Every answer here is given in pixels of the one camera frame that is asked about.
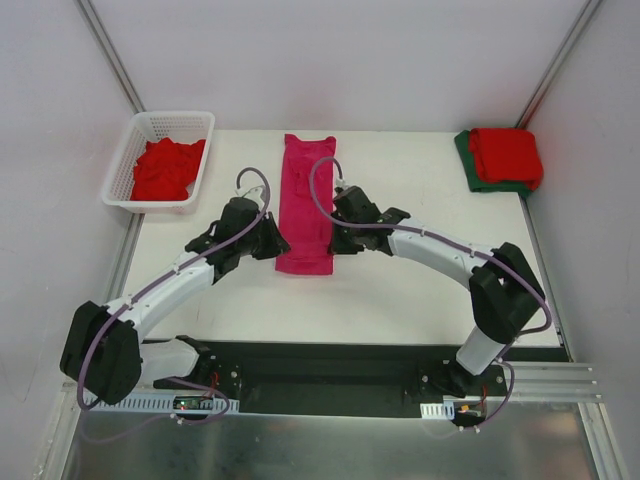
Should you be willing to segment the pink t shirt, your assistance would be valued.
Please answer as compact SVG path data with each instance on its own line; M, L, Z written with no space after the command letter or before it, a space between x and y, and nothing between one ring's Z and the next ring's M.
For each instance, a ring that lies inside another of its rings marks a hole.
M278 227L290 251L276 258L275 270L289 275L329 276L333 255L329 252L333 224L322 213L332 210L333 164L322 164L315 173L312 195L309 178L316 162L335 155L337 140L301 140L284 136Z

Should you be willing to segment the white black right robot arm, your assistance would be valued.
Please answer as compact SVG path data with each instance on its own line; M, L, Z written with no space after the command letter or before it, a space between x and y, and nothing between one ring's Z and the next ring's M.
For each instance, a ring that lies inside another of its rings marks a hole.
M379 251L426 266L469 292L475 326L449 371L456 392L476 392L486 368L517 338L551 326L544 291L518 246L491 248L431 231L403 210L380 211L360 187L342 181L333 205L336 254Z

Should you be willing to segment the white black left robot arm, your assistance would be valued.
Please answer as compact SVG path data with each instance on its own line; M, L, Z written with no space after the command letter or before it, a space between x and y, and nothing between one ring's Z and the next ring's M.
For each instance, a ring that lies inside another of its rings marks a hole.
M235 270L242 258L276 258L290 249L264 201L236 196L220 219L192 239L165 271L138 293L104 305L87 301L72 319L60 370L80 392L114 405L138 383L179 378L192 389L212 384L213 354L187 336L158 343L146 337L195 294Z

